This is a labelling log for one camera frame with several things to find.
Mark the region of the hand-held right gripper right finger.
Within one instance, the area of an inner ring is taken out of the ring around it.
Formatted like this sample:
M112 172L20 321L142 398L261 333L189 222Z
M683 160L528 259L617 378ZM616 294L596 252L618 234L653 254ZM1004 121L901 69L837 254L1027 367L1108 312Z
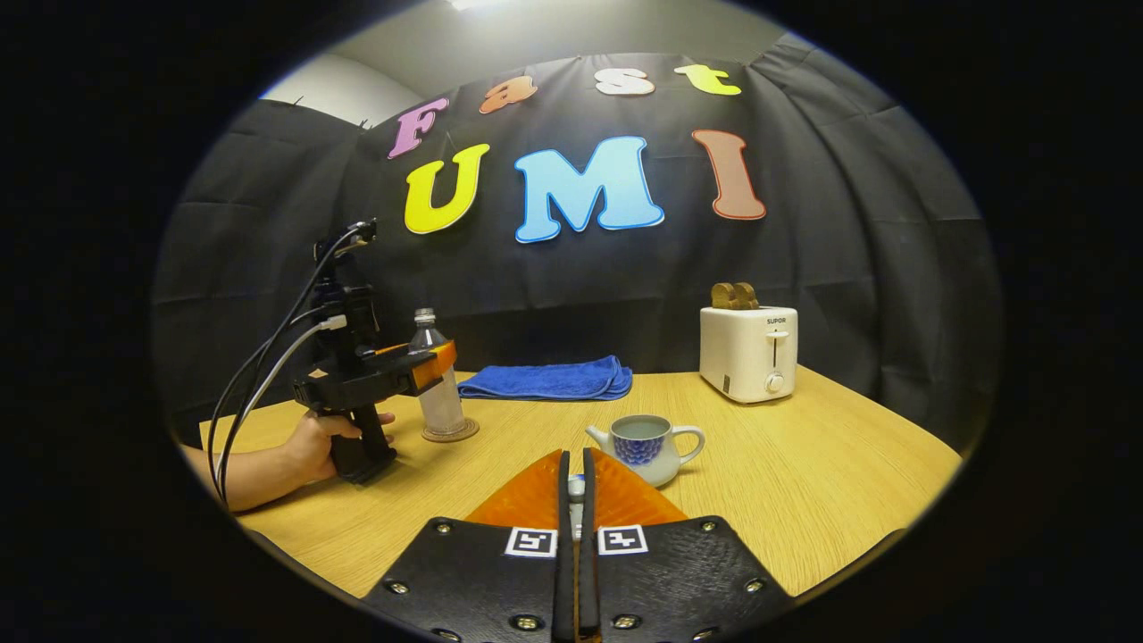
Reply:
M580 638L732 642L796 606L730 522L686 516L599 448L583 461Z

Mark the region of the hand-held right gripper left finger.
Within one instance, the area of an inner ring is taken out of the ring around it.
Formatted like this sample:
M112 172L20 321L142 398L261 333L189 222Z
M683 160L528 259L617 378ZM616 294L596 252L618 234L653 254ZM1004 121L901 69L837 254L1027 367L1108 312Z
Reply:
M363 596L435 642L572 642L569 455L539 457L465 519L429 519Z

